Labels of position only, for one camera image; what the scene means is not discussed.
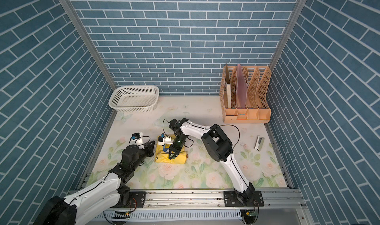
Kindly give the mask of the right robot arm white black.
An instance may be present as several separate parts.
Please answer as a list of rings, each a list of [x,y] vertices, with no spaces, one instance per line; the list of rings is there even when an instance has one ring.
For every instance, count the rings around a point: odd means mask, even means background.
[[[168,150],[170,160],[180,154],[189,136],[200,139],[209,156],[214,161],[220,162],[226,170],[233,183],[238,201],[244,206],[253,203],[255,188],[238,166],[234,156],[234,145],[220,125],[203,126],[183,118],[169,121],[168,126],[175,135]]]

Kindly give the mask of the yellow cartoon pillowcase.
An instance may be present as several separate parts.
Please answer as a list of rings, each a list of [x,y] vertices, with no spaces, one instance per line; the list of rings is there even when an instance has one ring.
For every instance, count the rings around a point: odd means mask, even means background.
[[[176,140],[174,135],[161,134],[158,136],[158,142],[155,150],[156,163],[169,163],[169,164],[185,164],[187,160],[187,152],[182,147],[181,150],[173,147]]]

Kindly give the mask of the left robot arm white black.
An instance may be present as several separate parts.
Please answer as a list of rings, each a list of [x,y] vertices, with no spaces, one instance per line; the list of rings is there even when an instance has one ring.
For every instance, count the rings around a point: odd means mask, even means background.
[[[54,196],[46,202],[34,221],[36,225],[85,225],[105,210],[143,207],[145,192],[131,192],[127,182],[148,157],[154,156],[155,142],[127,146],[122,159],[107,175],[90,186],[64,198]]]

